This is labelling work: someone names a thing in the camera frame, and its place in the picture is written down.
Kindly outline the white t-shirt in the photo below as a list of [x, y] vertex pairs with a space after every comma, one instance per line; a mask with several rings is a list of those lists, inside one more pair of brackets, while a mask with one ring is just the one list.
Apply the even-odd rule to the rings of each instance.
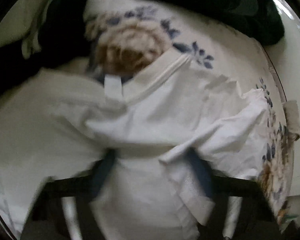
[[259, 89], [174, 50], [127, 83], [42, 70], [0, 108], [0, 215], [20, 236], [46, 177], [69, 178], [117, 149], [93, 214], [107, 239], [197, 239], [211, 203], [188, 147], [223, 173], [258, 175], [268, 104]]

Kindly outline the white headboard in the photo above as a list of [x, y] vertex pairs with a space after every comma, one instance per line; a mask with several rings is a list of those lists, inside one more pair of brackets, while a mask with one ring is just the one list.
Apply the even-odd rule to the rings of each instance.
[[[282, 18], [285, 36], [266, 47], [287, 100], [296, 100], [300, 120], [300, 15], [285, 0], [273, 0]], [[295, 143], [294, 169], [290, 195], [300, 195], [300, 139]]]

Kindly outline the folded black garment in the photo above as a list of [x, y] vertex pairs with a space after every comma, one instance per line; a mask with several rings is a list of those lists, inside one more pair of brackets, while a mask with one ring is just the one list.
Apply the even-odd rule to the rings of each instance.
[[32, 30], [0, 47], [0, 98], [42, 68], [56, 69], [90, 53], [83, 13], [88, 0], [51, 0]]

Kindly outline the floral bedspread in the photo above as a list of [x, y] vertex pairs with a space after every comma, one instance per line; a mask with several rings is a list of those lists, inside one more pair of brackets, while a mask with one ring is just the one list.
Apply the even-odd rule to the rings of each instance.
[[299, 109], [287, 100], [272, 58], [254, 39], [197, 14], [147, 0], [88, 0], [86, 37], [93, 41], [88, 72], [102, 84], [130, 81], [151, 52], [170, 44], [204, 69], [230, 77], [243, 92], [261, 89], [268, 104], [267, 149], [258, 181], [278, 223], [290, 220], [294, 143]]

